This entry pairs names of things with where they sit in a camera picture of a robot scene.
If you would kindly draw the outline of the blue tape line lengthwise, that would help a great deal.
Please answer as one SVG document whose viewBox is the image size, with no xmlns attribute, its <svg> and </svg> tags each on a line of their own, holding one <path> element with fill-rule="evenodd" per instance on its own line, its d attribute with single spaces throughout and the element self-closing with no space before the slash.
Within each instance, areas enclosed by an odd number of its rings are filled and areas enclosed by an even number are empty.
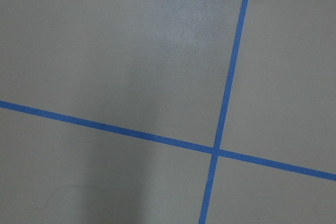
<svg viewBox="0 0 336 224">
<path fill-rule="evenodd" d="M 234 74 L 235 74 L 235 69 L 236 69 L 236 62 L 237 62 L 242 32 L 243 32 L 243 26 L 244 26 L 248 1 L 249 0 L 241 0 L 241 6 L 239 10 L 239 16 L 237 20 L 237 26 L 236 26 L 236 31 L 235 31 L 234 41 L 233 41 L 232 53 L 230 56 L 230 62 L 229 62 L 228 73 L 227 73 L 227 77 L 225 81 L 223 99 L 221 103 L 221 109 L 219 113 L 216 134 L 214 138 L 213 150 L 211 153 L 211 159 L 210 159 L 209 168 L 208 168 L 208 175 L 207 175 L 206 185 L 204 188 L 203 200 L 202 200 L 201 210 L 200 210 L 199 219 L 198 219 L 198 223 L 201 223 L 201 224 L 205 224 L 206 219 L 207 219 L 209 203 L 211 200 L 213 183 L 214 183 L 215 173 L 216 173 L 216 166 L 218 162 L 220 146 L 222 143 L 222 137 L 223 137 L 223 132 L 225 128 L 226 115 L 227 115 L 227 110 L 228 110 L 228 105 L 229 105 L 230 93 L 231 93 L 232 85 L 233 85 L 233 79 L 234 79 Z"/>
</svg>

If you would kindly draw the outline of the blue tape line crosswise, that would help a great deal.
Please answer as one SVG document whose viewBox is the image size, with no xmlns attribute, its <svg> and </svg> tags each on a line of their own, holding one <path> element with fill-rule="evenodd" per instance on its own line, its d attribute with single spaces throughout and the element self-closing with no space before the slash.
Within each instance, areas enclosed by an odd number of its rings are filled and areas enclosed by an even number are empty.
<svg viewBox="0 0 336 224">
<path fill-rule="evenodd" d="M 66 122 L 66 123 L 70 123 L 74 125 L 89 127 L 92 129 L 97 129 L 97 130 L 106 131 L 110 133 L 125 135 L 129 137 L 135 137 L 135 138 L 139 138 L 142 140 L 181 147 L 184 149 L 193 150 L 197 152 L 202 152 L 202 153 L 207 153 L 207 154 L 211 154 L 214 152 L 213 147 L 209 147 L 209 146 L 205 146 L 201 144 L 195 144 L 191 142 L 177 140 L 174 138 L 159 136 L 155 134 L 126 129 L 126 128 L 118 127 L 114 125 L 99 123 L 99 122 L 95 122 L 91 120 L 76 118 L 76 117 L 69 116 L 69 115 L 45 111 L 45 110 L 41 110 L 37 108 L 31 108 L 28 106 L 10 103 L 6 101 L 1 101 L 1 108 L 16 111 L 16 112 L 26 113 L 30 115 L 35 115 L 35 116 L 39 116 L 43 118 L 48 118 L 48 119 L 52 119 L 56 121 Z M 335 174 L 320 171 L 320 170 L 315 170 L 315 169 L 305 168 L 301 166 L 286 164 L 282 162 L 272 161 L 269 159 L 264 159 L 260 157 L 250 156 L 250 155 L 236 153 L 236 152 L 227 151 L 227 150 L 219 150 L 218 155 L 220 157 L 231 158 L 234 160 L 243 161 L 247 163 L 257 164 L 257 165 L 271 167 L 275 169 L 286 170 L 286 171 L 294 172 L 297 174 L 303 174 L 307 176 L 318 177 L 322 179 L 335 181 Z"/>
</svg>

